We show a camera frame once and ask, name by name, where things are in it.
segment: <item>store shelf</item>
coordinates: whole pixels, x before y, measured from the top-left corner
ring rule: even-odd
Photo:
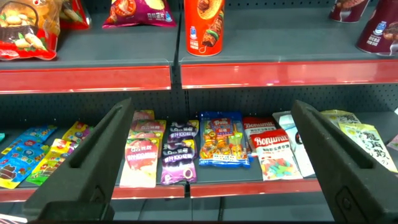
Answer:
[[[374,125],[385,144],[398,134],[398,115],[393,112],[355,113],[355,115],[362,123]],[[398,166],[398,152],[393,150],[389,152]],[[263,182],[257,161],[251,163],[250,169],[200,167],[197,161],[196,165],[198,181],[190,185],[192,198],[321,191],[318,181],[313,177]]]
[[[6,133],[6,139],[0,143],[0,149],[6,148],[16,137],[18,137],[27,128],[19,129],[0,129],[0,133]],[[61,138],[68,128],[59,128],[51,137],[45,142],[51,145],[55,138]],[[112,199],[138,199],[138,198],[183,198],[185,189],[183,185],[160,185],[160,178],[162,174],[162,163],[159,160],[157,165],[157,187],[152,189],[145,188],[126,188],[119,187],[121,172],[123,169],[124,160],[121,163],[118,178],[113,192]],[[27,200],[33,192],[37,189],[37,185],[23,181],[16,189],[0,188],[0,203],[1,202],[23,202]]]
[[[178,27],[62,30],[55,60],[1,62],[0,94],[169,90]]]
[[[354,24],[329,20],[329,7],[229,10],[223,50],[211,57],[187,52],[182,24],[178,55],[182,86],[398,83],[398,57],[380,57],[355,47],[373,9],[369,7]]]

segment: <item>yellow snack package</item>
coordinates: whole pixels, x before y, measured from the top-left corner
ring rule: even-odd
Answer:
[[[69,148],[72,142],[65,141],[62,139],[55,139],[52,144],[49,153],[44,159],[37,165],[32,171],[31,175],[28,176],[26,181],[42,185],[45,180],[64,162],[69,156]]]
[[[391,172],[398,173],[376,128],[369,124],[341,124],[340,129]]]
[[[355,114],[347,111],[327,110],[322,111],[321,114],[328,118],[337,128],[340,128],[339,124],[361,124]]]

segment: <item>kebab image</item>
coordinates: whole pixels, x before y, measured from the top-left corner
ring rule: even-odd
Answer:
[[[221,10],[214,20],[213,24],[210,26],[208,30],[206,30],[205,35],[203,36],[202,44],[207,47],[214,47],[217,43],[221,31],[223,30],[224,23],[224,11]]]

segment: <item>gray shelf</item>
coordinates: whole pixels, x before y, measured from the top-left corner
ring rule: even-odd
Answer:
[[[108,13],[92,14],[92,28],[61,30],[58,57],[1,62],[1,69],[126,67],[172,65],[178,37],[177,27],[134,26],[102,29]],[[174,12],[178,24],[179,12]]]
[[[355,113],[364,124],[376,127],[385,144],[398,134],[398,115],[393,112]],[[398,166],[398,151],[389,150]],[[250,169],[203,167],[195,161],[198,181],[196,184],[223,184],[237,182],[262,182],[262,172],[257,159],[251,163]]]
[[[328,19],[330,7],[227,8],[221,53],[190,55],[183,22],[178,59],[181,64],[386,59],[355,47],[373,10],[369,7],[358,23],[344,24]]]

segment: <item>pegboard back panel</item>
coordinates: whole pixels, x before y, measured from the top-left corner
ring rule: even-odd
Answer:
[[[339,85],[187,90],[190,116],[200,111],[241,111],[269,116],[302,100],[318,110],[394,111],[398,85]]]
[[[156,119],[178,121],[187,115],[184,94],[172,90],[0,95],[0,126],[61,126],[78,120],[95,125],[117,102],[130,97],[135,110],[154,110]]]

